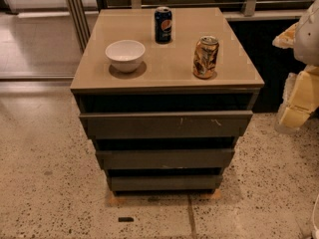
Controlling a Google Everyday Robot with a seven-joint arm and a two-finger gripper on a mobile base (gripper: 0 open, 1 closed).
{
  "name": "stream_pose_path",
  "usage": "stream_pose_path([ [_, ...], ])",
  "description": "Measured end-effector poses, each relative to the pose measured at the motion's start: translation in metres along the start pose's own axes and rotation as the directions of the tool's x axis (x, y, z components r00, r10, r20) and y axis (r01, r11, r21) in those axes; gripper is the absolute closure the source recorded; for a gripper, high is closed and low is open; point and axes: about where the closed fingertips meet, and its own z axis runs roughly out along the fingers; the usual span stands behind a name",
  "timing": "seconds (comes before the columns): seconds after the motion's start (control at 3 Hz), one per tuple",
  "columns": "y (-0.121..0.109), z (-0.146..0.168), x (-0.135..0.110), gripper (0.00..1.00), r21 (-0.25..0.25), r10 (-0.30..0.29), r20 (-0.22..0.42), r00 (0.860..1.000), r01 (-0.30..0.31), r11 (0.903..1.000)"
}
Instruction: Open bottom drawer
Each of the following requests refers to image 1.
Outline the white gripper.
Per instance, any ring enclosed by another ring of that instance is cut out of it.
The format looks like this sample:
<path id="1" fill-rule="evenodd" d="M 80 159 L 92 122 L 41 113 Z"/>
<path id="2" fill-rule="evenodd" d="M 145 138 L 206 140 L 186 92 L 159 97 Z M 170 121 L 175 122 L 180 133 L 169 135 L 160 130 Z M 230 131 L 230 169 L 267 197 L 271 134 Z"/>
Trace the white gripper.
<path id="1" fill-rule="evenodd" d="M 281 49 L 292 48 L 296 27 L 294 23 L 276 36 L 272 45 Z M 279 123 L 289 128 L 300 128 L 310 118 L 309 114 L 319 108 L 319 67 L 308 65 L 297 75 L 288 104 L 298 110 L 281 106 L 278 112 Z"/>

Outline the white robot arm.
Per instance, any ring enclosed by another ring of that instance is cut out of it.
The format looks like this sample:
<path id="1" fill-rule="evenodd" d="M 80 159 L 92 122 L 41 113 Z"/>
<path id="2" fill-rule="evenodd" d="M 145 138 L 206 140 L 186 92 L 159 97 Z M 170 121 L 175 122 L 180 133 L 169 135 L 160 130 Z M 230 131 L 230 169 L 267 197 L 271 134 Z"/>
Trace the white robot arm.
<path id="1" fill-rule="evenodd" d="M 276 36 L 272 45 L 292 48 L 294 58 L 306 65 L 300 73 L 288 75 L 277 114 L 275 128 L 290 133 L 302 127 L 319 108 L 319 0 L 297 23 Z"/>

